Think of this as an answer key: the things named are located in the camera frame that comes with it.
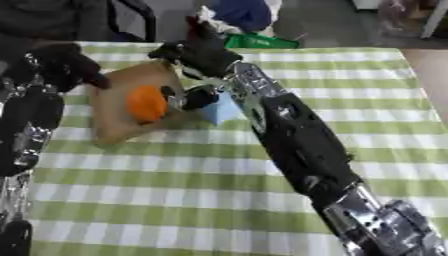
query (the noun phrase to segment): green and white checkered tablecloth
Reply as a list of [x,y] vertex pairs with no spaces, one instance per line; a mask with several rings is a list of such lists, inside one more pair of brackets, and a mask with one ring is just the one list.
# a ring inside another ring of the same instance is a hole
[[[83,46],[106,71],[146,61],[151,47]],[[448,237],[447,129],[398,50],[241,53],[327,121],[382,201],[409,199]],[[85,89],[66,102],[36,169],[33,256],[342,255],[242,116],[102,150]]]

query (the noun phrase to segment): chair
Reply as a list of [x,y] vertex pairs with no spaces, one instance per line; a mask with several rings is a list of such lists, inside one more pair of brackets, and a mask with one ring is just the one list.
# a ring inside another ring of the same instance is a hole
[[[154,42],[156,37],[156,17],[153,10],[142,0],[107,0],[108,22],[111,30],[110,40],[114,42]],[[117,10],[114,1],[118,1],[139,14],[144,21],[145,38],[121,31],[117,24]]]

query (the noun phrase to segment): orange fruit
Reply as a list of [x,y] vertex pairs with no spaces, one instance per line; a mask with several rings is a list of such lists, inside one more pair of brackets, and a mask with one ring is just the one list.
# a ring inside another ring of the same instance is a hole
[[168,111],[168,103],[158,87],[142,85],[126,96],[126,108],[134,119],[147,123],[159,120]]

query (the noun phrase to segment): robotic hand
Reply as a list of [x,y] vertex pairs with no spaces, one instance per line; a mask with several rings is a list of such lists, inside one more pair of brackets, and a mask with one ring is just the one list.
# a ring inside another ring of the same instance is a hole
[[199,79],[220,79],[276,166],[296,192],[311,199],[348,255],[446,255],[431,223],[405,201],[382,205],[351,170],[351,156],[336,135],[259,67],[202,39],[166,43],[148,56],[180,63]]
[[28,256],[32,226],[26,220],[32,169],[59,126],[62,94],[81,83],[108,87],[100,66],[75,44],[27,53],[0,76],[0,252]]

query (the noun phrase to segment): wooden cutting board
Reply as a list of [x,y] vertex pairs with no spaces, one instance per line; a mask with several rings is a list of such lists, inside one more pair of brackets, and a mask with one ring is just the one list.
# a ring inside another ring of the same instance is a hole
[[106,77],[110,80],[110,89],[93,88],[91,92],[93,130],[99,146],[124,142],[152,130],[181,127],[185,122],[199,120],[194,112],[170,109],[161,120],[142,125],[126,111],[126,95],[141,85],[170,86],[176,94],[182,93],[180,80],[166,61],[150,61],[108,73]]

